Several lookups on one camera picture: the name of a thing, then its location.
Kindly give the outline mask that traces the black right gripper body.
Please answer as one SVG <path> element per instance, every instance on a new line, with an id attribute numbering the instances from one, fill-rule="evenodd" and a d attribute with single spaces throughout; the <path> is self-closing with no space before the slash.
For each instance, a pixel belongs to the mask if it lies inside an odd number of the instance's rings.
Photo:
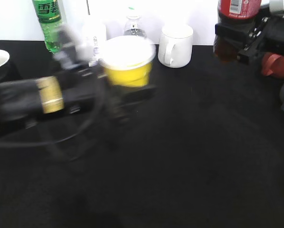
<path id="1" fill-rule="evenodd" d="M 261 6 L 237 61 L 249 64 L 266 52 L 284 56 L 284 0 L 270 0 Z"/>

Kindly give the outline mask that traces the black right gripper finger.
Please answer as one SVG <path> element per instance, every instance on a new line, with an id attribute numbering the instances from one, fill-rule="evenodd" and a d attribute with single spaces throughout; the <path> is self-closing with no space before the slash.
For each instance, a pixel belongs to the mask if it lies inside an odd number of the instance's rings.
<path id="1" fill-rule="evenodd" d="M 251 23 L 248 24 L 227 24 L 217 23 L 215 25 L 215 34 L 222 38 L 246 39 L 251 30 Z"/>

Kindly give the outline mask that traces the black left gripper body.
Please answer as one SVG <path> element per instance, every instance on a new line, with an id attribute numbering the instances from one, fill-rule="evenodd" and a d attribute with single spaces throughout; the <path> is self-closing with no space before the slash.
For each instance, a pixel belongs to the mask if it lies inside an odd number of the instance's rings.
<path id="1" fill-rule="evenodd" d="M 76 109 L 92 111 L 95 115 L 107 110 L 107 88 L 104 69 L 99 63 L 90 64 L 81 54 L 86 50 L 79 46 L 74 32 L 66 24 L 56 29 L 60 50 L 54 60 L 60 65 L 56 73 L 61 85 L 63 101 L 71 113 Z"/>

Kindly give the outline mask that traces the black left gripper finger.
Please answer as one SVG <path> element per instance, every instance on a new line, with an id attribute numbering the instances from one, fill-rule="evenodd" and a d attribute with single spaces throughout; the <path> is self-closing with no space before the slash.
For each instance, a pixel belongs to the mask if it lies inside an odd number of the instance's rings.
<path id="1" fill-rule="evenodd" d="M 142 87 L 109 85 L 107 89 L 106 111 L 109 119 L 118 124 L 129 122 L 134 110 L 156 92 L 156 86 L 152 84 Z"/>

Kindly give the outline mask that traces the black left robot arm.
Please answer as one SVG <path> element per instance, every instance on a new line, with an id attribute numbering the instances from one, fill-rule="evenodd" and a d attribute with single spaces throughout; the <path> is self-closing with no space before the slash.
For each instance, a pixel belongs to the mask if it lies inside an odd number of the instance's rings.
<path id="1" fill-rule="evenodd" d="M 60 26 L 57 36 L 62 48 L 54 58 L 61 65 L 60 71 L 38 79 L 0 83 L 1 122 L 88 111 L 89 117 L 77 130 L 82 133 L 102 111 L 107 112 L 108 119 L 122 122 L 130 109 L 153 97 L 156 86 L 150 84 L 149 76 L 155 46 L 150 40 L 120 36 L 105 42 L 106 58 L 132 45 L 145 49 L 146 60 L 135 66 L 109 65 L 105 58 L 89 65 L 80 57 L 82 50 L 68 26 Z"/>

